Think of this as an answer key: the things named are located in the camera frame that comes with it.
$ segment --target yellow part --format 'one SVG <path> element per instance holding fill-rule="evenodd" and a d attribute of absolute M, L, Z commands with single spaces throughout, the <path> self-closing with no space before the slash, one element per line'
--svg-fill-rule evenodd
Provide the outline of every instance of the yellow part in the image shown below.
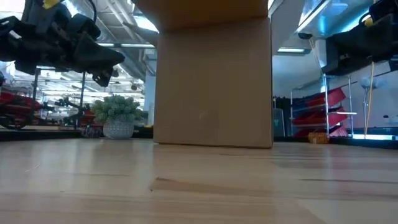
<path fill-rule="evenodd" d="M 366 19 L 366 20 L 365 20 L 365 26 L 366 26 L 366 27 L 371 27 L 371 26 L 373 26 L 373 19 L 372 19 L 372 18 Z"/>
<path fill-rule="evenodd" d="M 43 0 L 43 8 L 51 9 L 54 5 L 58 4 L 60 0 Z"/>

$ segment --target cable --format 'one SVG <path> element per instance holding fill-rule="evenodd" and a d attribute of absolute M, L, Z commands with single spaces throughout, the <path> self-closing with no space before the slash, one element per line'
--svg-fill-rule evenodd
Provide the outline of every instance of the cable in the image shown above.
<path fill-rule="evenodd" d="M 371 117 L 373 76 L 374 76 L 374 62 L 372 62 L 371 87 L 370 87 L 371 89 L 369 91 L 369 106 L 368 106 L 368 118 L 366 119 L 366 126 L 365 126 L 365 137 L 364 137 L 365 139 L 366 135 L 368 134 L 369 118 Z"/>
<path fill-rule="evenodd" d="M 94 11 L 93 21 L 94 21 L 94 23 L 96 23 L 97 22 L 97 7 L 95 7 L 93 0 L 87 0 L 87 1 L 91 4 L 91 6 L 93 8 L 93 11 Z"/>

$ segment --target metal shelving rack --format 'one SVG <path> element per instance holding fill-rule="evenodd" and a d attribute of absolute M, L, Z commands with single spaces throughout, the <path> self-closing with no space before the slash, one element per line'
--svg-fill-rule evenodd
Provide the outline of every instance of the metal shelving rack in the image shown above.
<path fill-rule="evenodd" d="M 330 107 L 329 107 L 329 105 L 328 105 L 328 91 L 329 91 L 329 82 L 328 82 L 328 79 L 337 78 L 336 76 L 330 76 L 330 75 L 325 75 L 325 74 L 324 74 L 324 75 L 322 75 L 322 77 L 319 78 L 318 80 L 313 80 L 313 81 L 310 81 L 310 82 L 308 82 L 308 83 L 306 83 L 306 84 L 304 84 L 304 85 L 298 86 L 298 87 L 294 88 L 294 89 L 290 92 L 290 123 L 291 123 L 291 125 L 292 125 L 292 127 L 291 127 L 291 129 L 290 129 L 290 132 L 291 132 L 291 135 L 292 135 L 292 136 L 294 135 L 294 133 L 293 133 L 293 127 L 298 127 L 298 128 L 308 127 L 308 128 L 310 128 L 310 127 L 320 127 L 320 126 L 321 126 L 321 127 L 326 127 L 326 133 L 327 133 L 327 135 L 329 136 L 329 134 L 330 134 L 330 129 L 333 128 L 333 127 L 330 127 L 330 124 L 329 124 L 329 114 L 333 114 L 333 113 L 336 113 L 336 114 L 347 114 L 347 115 L 349 115 L 349 118 L 348 118 L 348 119 L 350 120 L 351 137 L 354 136 L 354 115 L 356 115 L 357 113 L 353 112 L 353 102 L 352 102 L 352 97 L 351 97 L 351 75 L 347 75 L 347 76 L 343 76 L 343 77 L 348 78 L 349 112 L 329 112 Z M 317 84 L 319 84 L 319 83 L 321 84 L 321 86 L 322 86 L 322 84 L 323 84 L 323 86 L 325 87 L 325 104 L 323 104 L 323 105 L 316 105 L 316 106 L 309 106 L 309 107 L 306 107 L 306 108 L 300 108 L 300 109 L 297 109 L 297 110 L 293 110 L 293 94 L 294 94 L 294 92 L 296 92 L 296 91 L 301 91 L 301 90 L 305 90 L 306 88 L 309 88 L 309 87 L 311 87 L 311 86 L 317 85 Z M 294 125 L 294 124 L 293 124 L 293 120 L 294 120 L 293 113 L 294 113 L 294 112 L 312 110 L 312 109 L 321 108 L 321 107 L 325 107 L 326 124 L 303 124 L 303 125 Z"/>

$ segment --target black equipment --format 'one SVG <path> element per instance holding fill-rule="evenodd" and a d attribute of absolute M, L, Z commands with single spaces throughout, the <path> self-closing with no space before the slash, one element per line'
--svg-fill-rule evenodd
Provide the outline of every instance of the black equipment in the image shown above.
<path fill-rule="evenodd" d="M 0 72 L 0 87 L 2 86 L 2 84 L 6 81 L 6 79 L 4 78 L 4 75 L 2 74 L 2 72 Z"/>
<path fill-rule="evenodd" d="M 90 108 L 90 104 L 86 104 L 84 107 L 80 107 L 74 103 L 72 103 L 71 101 L 69 101 L 68 97 L 65 97 L 64 99 L 59 99 L 58 102 L 54 103 L 55 106 L 71 106 L 73 108 L 77 108 L 78 112 L 77 114 L 71 115 L 69 117 L 66 117 L 63 119 L 63 123 L 67 126 L 71 125 L 74 126 L 76 128 L 78 125 L 78 121 L 80 120 L 80 118 L 82 118 L 85 115 L 86 111 L 89 111 Z"/>
<path fill-rule="evenodd" d="M 97 84 L 108 86 L 113 66 L 124 56 L 95 42 L 101 31 L 94 20 L 72 17 L 63 0 L 50 7 L 47 1 L 26 0 L 21 21 L 0 19 L 0 60 L 15 61 L 17 70 L 31 75 L 38 65 L 88 72 Z"/>
<path fill-rule="evenodd" d="M 363 21 L 365 16 L 370 21 Z M 327 75 L 345 75 L 398 53 L 398 0 L 380 0 L 369 8 L 359 25 L 326 39 Z M 396 66 L 396 60 L 390 64 Z"/>

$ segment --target orange object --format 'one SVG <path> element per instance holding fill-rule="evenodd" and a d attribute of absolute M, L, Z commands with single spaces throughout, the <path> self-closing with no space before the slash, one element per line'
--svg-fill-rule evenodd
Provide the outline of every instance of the orange object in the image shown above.
<path fill-rule="evenodd" d="M 310 133 L 308 140 L 312 144 L 329 144 L 329 138 L 326 133 Z"/>

